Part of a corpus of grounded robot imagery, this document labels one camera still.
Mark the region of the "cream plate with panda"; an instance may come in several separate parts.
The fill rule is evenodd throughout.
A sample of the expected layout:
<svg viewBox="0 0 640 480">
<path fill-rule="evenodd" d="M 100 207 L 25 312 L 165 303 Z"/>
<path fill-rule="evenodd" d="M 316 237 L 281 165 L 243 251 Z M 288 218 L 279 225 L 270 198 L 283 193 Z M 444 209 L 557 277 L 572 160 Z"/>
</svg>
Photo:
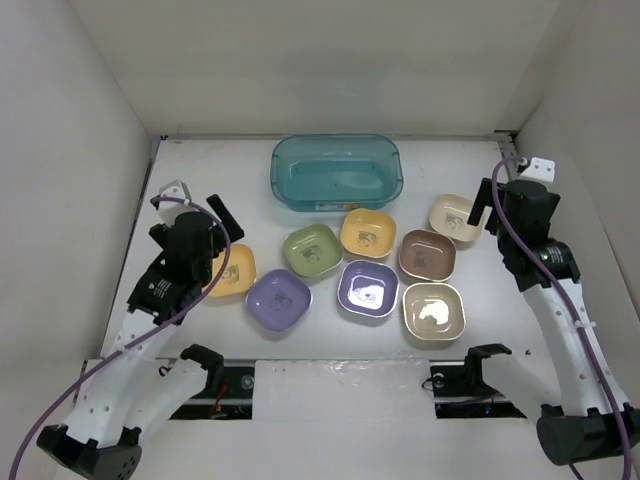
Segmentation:
<svg viewBox="0 0 640 480">
<path fill-rule="evenodd" d="M 467 223 L 473 201 L 456 194 L 442 194 L 432 203 L 428 221 L 434 231 L 461 243 L 474 243 L 486 224 L 482 214 L 477 225 Z"/>
</svg>

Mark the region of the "yellow plate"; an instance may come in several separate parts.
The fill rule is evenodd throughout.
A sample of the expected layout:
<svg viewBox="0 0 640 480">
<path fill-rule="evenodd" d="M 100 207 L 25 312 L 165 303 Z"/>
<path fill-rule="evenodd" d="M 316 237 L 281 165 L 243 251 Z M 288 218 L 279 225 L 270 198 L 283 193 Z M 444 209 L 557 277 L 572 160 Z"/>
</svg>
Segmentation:
<svg viewBox="0 0 640 480">
<path fill-rule="evenodd" d="M 396 232 L 396 222 L 388 214 L 359 208 L 346 215 L 340 241 L 351 254 L 382 259 L 391 253 Z"/>
<path fill-rule="evenodd" d="M 246 245 L 233 244 L 227 267 L 209 291 L 212 297 L 225 297 L 248 292 L 254 285 L 257 269 L 253 251 Z"/>
</svg>

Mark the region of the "green plate with panda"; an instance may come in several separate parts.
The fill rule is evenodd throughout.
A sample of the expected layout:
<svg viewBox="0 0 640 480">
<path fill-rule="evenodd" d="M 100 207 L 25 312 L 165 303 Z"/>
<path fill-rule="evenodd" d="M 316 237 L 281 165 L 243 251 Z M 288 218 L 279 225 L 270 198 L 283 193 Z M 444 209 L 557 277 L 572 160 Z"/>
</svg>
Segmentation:
<svg viewBox="0 0 640 480">
<path fill-rule="evenodd" d="M 343 247 L 331 228 L 312 224 L 286 237 L 282 247 L 292 270 L 299 276 L 313 278 L 338 266 Z"/>
</svg>

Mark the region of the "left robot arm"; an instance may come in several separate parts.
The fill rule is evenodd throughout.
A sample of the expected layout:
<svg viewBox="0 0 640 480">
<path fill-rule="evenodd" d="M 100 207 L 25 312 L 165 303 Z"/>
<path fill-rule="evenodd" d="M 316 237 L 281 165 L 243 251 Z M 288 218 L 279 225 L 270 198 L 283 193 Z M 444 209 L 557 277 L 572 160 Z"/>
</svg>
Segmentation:
<svg viewBox="0 0 640 480">
<path fill-rule="evenodd" d="M 146 389 L 156 358 L 168 340 L 221 279 L 213 261 L 229 261 L 244 232 L 218 195 L 201 207 L 188 198 L 158 195 L 155 208 L 178 207 L 172 221 L 154 225 L 150 237 L 161 252 L 134 287 L 107 356 L 73 386 L 71 414 L 43 426 L 37 446 L 84 479 L 128 479 L 138 468 L 143 443 L 187 400 L 222 387 L 224 358 L 204 346 L 187 347 L 160 382 Z"/>
</svg>

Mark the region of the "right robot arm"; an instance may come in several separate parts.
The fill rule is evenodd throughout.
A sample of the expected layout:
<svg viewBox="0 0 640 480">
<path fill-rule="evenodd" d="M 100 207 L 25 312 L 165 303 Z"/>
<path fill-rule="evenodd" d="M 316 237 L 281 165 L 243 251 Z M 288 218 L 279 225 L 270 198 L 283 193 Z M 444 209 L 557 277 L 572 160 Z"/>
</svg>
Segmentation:
<svg viewBox="0 0 640 480">
<path fill-rule="evenodd" d="M 615 381 L 582 303 L 580 271 L 569 247 L 549 235 L 560 197 L 531 180 L 482 180 L 468 222 L 492 210 L 486 230 L 540 326 L 559 383 L 552 391 L 512 351 L 494 343 L 472 347 L 462 381 L 473 393 L 492 389 L 534 423 L 540 446 L 556 466 L 620 457 L 632 474 L 639 411 Z"/>
</svg>

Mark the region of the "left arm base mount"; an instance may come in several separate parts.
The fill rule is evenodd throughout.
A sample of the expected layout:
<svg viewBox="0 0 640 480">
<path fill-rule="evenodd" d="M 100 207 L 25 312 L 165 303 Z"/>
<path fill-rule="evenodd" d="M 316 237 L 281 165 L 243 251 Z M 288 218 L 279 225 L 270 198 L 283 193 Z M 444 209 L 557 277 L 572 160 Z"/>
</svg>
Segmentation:
<svg viewBox="0 0 640 480">
<path fill-rule="evenodd" d="M 221 376 L 210 375 L 204 390 L 190 398 L 171 420 L 251 420 L 255 363 L 226 361 Z"/>
</svg>

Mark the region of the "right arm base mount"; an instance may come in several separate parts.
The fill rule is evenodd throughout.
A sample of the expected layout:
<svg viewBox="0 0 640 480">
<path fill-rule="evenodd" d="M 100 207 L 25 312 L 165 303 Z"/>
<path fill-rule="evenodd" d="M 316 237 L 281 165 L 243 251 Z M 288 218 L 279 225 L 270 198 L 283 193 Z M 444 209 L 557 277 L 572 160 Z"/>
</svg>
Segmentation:
<svg viewBox="0 0 640 480">
<path fill-rule="evenodd" d="M 437 419 L 525 418 L 499 392 L 469 380 L 462 361 L 431 362 L 421 387 L 432 395 Z"/>
</svg>

